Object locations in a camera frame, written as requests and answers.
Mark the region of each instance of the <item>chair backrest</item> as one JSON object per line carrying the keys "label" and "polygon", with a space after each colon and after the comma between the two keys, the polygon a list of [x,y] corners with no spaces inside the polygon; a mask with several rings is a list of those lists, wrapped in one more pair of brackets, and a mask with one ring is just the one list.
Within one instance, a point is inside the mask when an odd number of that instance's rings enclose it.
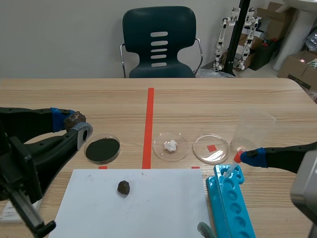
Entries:
{"label": "chair backrest", "polygon": [[[139,55],[139,65],[178,62],[177,53],[195,42],[195,14],[184,6],[132,9],[125,13],[122,24],[126,50]],[[166,57],[151,58],[159,55]]]}

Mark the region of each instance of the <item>red pipette tip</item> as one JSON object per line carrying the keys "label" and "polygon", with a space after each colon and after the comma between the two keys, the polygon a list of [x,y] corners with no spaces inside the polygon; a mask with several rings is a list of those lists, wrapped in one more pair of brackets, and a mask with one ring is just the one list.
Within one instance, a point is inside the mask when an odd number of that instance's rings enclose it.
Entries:
{"label": "red pipette tip", "polygon": [[240,157],[241,157],[241,154],[244,152],[244,150],[239,150],[238,152],[237,152],[237,154],[234,156],[234,158],[233,158],[233,160],[234,160],[234,162],[236,162],[236,163],[241,163],[241,159],[240,159]]}

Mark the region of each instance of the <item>glass petri dish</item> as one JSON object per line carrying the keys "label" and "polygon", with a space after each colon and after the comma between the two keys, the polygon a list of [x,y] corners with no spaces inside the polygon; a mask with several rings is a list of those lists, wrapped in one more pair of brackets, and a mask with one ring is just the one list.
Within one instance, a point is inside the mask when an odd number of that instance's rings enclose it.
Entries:
{"label": "glass petri dish", "polygon": [[220,164],[229,157],[229,145],[220,136],[203,134],[198,136],[193,144],[194,154],[207,164]]}
{"label": "glass petri dish", "polygon": [[[177,143],[176,151],[164,150],[164,144],[174,140]],[[165,161],[179,161],[186,157],[189,144],[181,133],[160,133],[153,142],[153,150],[156,156]]]}
{"label": "glass petri dish", "polygon": [[87,159],[97,165],[105,165],[114,161],[120,153],[120,141],[111,134],[92,137],[85,145]]}

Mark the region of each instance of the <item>blue test tube rack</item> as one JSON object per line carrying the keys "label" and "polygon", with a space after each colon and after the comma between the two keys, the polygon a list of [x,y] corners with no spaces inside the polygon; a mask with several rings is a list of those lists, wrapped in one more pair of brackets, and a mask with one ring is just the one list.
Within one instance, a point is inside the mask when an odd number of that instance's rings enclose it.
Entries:
{"label": "blue test tube rack", "polygon": [[241,167],[225,178],[229,167],[216,165],[215,176],[206,180],[217,238],[256,238],[240,189],[244,182]]}

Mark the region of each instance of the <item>clear plastic cup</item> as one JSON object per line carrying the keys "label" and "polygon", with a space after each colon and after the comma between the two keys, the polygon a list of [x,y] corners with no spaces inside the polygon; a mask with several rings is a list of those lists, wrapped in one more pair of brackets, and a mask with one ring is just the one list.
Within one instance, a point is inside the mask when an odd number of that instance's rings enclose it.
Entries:
{"label": "clear plastic cup", "polygon": [[243,112],[233,134],[231,147],[238,151],[260,148],[275,122],[276,119],[264,111],[250,109]]}

